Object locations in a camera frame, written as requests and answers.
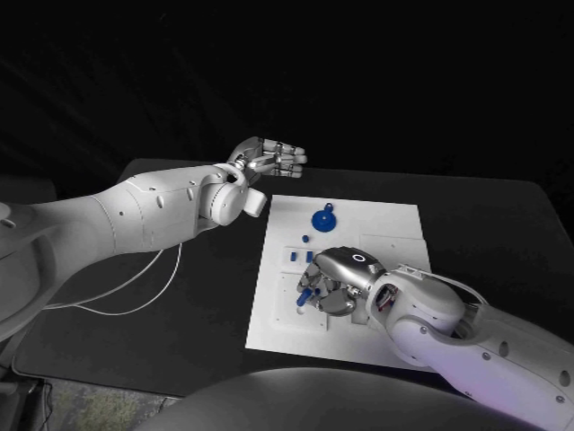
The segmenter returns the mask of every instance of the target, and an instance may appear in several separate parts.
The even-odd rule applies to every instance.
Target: small blue part
[[[313,228],[319,232],[329,232],[336,227],[336,216],[332,211],[335,207],[332,204],[326,204],[326,208],[317,211],[313,215]]]
[[[313,294],[313,291],[310,289],[303,289],[302,295],[297,298],[297,306],[302,307],[306,304],[306,300],[310,298],[310,295]]]

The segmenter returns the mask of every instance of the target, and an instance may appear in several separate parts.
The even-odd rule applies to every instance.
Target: black table
[[[134,160],[121,175],[196,166]],[[273,194],[417,204],[434,272],[473,286],[492,305],[574,344],[574,248],[541,188],[529,182],[307,169],[299,180],[266,177]],[[268,205],[183,244],[162,298],[120,317],[69,308],[42,312],[15,357],[20,374],[186,396],[237,375],[291,366],[397,376],[450,390],[438,375],[248,350],[248,317],[261,263]],[[123,255],[82,270],[58,301],[104,292],[144,267],[153,253]],[[133,309],[172,274],[176,247],[98,310]]]

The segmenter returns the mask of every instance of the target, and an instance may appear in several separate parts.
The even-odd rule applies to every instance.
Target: floor
[[[142,392],[120,391],[64,380],[46,380],[46,382],[52,384],[54,408],[46,421],[49,431],[133,430],[176,402],[175,399]],[[38,408],[26,428],[29,431],[46,430],[46,427],[42,427],[45,420],[42,393],[38,398]]]

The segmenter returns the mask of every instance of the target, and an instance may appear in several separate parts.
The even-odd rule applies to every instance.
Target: blue object
[[[332,213],[335,207],[326,204],[326,208],[313,215],[313,228],[319,232],[329,232],[336,227],[336,217]]]
[[[306,300],[310,298],[310,295],[313,294],[313,291],[306,288],[302,291],[302,295],[297,298],[297,306],[302,307],[306,304]]]

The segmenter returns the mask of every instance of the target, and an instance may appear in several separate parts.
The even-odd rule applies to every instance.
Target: blue component
[[[313,215],[313,228],[319,232],[329,232],[336,227],[336,216],[332,211],[335,207],[332,204],[326,204],[326,208],[317,211]]]
[[[306,300],[310,298],[313,291],[310,289],[303,289],[302,295],[297,298],[297,306],[302,307],[306,304]]]

